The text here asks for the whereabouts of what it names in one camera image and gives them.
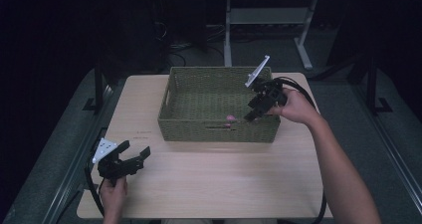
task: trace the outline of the white tag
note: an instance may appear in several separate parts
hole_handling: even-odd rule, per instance
[[[100,140],[99,147],[97,148],[96,154],[94,155],[93,163],[100,161],[103,157],[107,156],[116,148],[117,143],[108,141],[107,139],[102,137],[102,140]]]
[[[270,56],[265,56],[264,61],[258,66],[257,69],[252,74],[249,74],[248,82],[245,83],[245,86],[248,88],[251,84],[255,81],[255,79],[260,75],[261,70],[263,70],[264,66],[267,64]]]

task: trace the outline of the woven basket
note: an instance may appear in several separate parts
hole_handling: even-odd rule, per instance
[[[255,68],[172,68],[158,115],[167,141],[272,142],[277,115],[244,120],[255,93],[245,87]],[[272,78],[264,68],[261,78]],[[231,115],[236,120],[227,120]]]

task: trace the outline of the person's left hand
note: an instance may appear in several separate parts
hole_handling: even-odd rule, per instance
[[[119,178],[115,187],[110,180],[105,179],[100,189],[103,207],[105,209],[104,223],[118,223],[121,218],[124,199],[127,195],[126,177]]]

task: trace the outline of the hand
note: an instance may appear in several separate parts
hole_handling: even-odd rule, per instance
[[[100,189],[103,207],[105,209],[104,223],[118,223],[121,218],[123,203],[127,195],[126,177],[119,178],[115,187],[110,180],[105,179]]]
[[[272,107],[267,114],[277,114],[294,122],[311,125],[315,119],[321,118],[315,108],[300,92],[284,88],[283,93],[288,98],[285,106]]]

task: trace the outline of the small pink object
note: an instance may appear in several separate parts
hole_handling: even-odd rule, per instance
[[[226,120],[234,121],[234,120],[236,120],[236,118],[234,116],[232,116],[231,114],[229,114],[229,115],[227,115]]]

